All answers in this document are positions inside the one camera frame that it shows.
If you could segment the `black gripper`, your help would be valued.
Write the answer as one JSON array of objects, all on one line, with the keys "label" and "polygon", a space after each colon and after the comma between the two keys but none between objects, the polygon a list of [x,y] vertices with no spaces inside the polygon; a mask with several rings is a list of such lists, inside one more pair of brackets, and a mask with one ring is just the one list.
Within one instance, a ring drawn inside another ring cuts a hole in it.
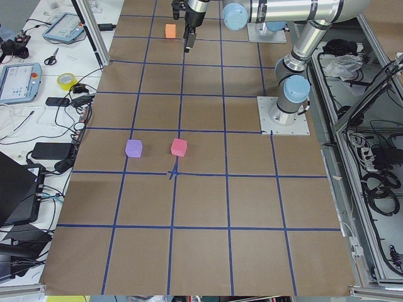
[{"label": "black gripper", "polygon": [[195,44],[196,28],[201,26],[206,12],[185,12],[184,53],[189,53]]}]

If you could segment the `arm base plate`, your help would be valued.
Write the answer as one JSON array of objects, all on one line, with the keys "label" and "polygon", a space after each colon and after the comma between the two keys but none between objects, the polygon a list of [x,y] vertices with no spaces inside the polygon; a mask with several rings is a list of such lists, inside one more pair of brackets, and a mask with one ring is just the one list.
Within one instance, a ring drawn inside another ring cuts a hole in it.
[{"label": "arm base plate", "polygon": [[309,126],[301,105],[296,113],[284,113],[277,107],[278,97],[258,96],[262,135],[309,136]]},{"label": "arm base plate", "polygon": [[248,23],[249,41],[254,43],[286,43],[286,25],[285,21]]}]

